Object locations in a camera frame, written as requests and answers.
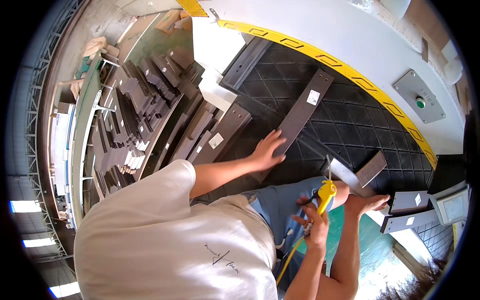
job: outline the yellow warning stripe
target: yellow warning stripe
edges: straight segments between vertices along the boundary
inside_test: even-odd
[[[177,2],[192,17],[208,17],[208,14],[196,0],[177,0]]]
[[[311,58],[314,58],[319,62],[324,63],[325,65],[344,75],[345,77],[356,83],[358,86],[360,86],[362,89],[364,89],[373,98],[380,102],[388,111],[390,111],[392,115],[395,116],[395,118],[403,125],[403,127],[405,127],[405,129],[407,129],[413,139],[418,143],[420,148],[425,153],[425,156],[428,158],[428,161],[430,161],[432,167],[434,169],[437,167],[437,158],[433,154],[432,149],[430,148],[430,146],[428,146],[428,143],[423,138],[417,127],[408,118],[408,116],[395,104],[395,102],[392,101],[392,99],[390,99],[384,92],[382,92],[378,87],[376,87],[372,82],[370,82],[362,74],[358,73],[352,67],[346,65],[345,63],[331,56],[330,54],[325,53],[318,48],[315,48],[312,45],[269,29],[224,20],[219,20],[218,24],[222,28],[235,29],[254,36],[260,36],[281,45],[285,45],[287,47],[295,49],[296,51],[308,55]]]

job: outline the bare foot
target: bare foot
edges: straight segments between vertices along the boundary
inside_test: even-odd
[[[345,213],[361,216],[369,210],[382,210],[387,207],[390,195],[376,195],[370,198],[362,198],[353,194],[348,195],[347,201],[343,204]]]

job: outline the printed logo on t-shirt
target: printed logo on t-shirt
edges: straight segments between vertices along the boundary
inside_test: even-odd
[[[220,263],[225,263],[225,262],[227,262],[227,264],[226,264],[225,266],[231,267],[235,272],[237,272],[237,274],[240,272],[240,271],[233,265],[234,262],[231,261],[231,260],[228,260],[228,259],[226,258],[227,254],[230,252],[230,250],[228,250],[227,253],[225,253],[225,254],[222,255],[221,253],[218,253],[218,254],[217,254],[217,253],[213,252],[213,250],[208,247],[207,242],[205,242],[205,247],[206,247],[206,248],[210,251],[210,253],[213,255],[213,257],[212,257],[212,265],[214,265],[214,264],[216,264],[216,263],[218,263],[218,262],[220,262]]]

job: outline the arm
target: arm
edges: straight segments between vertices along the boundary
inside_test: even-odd
[[[305,238],[307,253],[305,253],[300,269],[287,289],[285,300],[315,299],[325,258],[328,215],[323,213],[320,216],[312,203],[303,206],[302,209],[307,214],[309,220],[313,219],[313,226],[310,230],[310,235]],[[309,222],[298,216],[292,216],[292,218],[303,226],[307,226]]]
[[[206,194],[219,186],[242,175],[270,169],[285,159],[285,155],[273,157],[273,151],[287,139],[279,139],[281,130],[273,130],[261,140],[249,157],[220,163],[194,166],[195,184],[190,191],[190,198]]]

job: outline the window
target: window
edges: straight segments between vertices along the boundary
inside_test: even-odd
[[[49,246],[49,245],[55,245],[55,241],[53,240],[53,238],[37,239],[37,240],[24,240],[24,245],[27,248]]]
[[[42,211],[40,204],[34,200],[31,201],[10,201],[12,212],[14,213],[36,213]]]
[[[51,287],[50,290],[57,298],[67,297],[76,293],[80,293],[80,288],[78,287],[78,282],[76,281],[58,287]]]

